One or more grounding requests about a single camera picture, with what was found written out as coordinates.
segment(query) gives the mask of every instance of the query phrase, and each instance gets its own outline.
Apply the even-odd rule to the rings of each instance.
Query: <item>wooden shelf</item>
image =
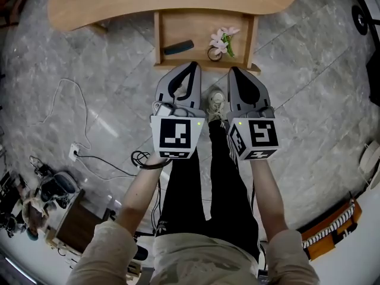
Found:
[[[207,56],[211,34],[220,27],[236,27],[240,32],[232,38],[235,57],[223,54],[220,61],[211,61]],[[260,73],[252,64],[257,33],[258,17],[238,12],[216,11],[210,9],[174,9],[156,12],[154,28],[156,38],[155,67],[170,69],[189,61],[197,61],[202,69],[228,71],[236,66]],[[164,55],[162,48],[186,40],[192,40],[190,50]]]

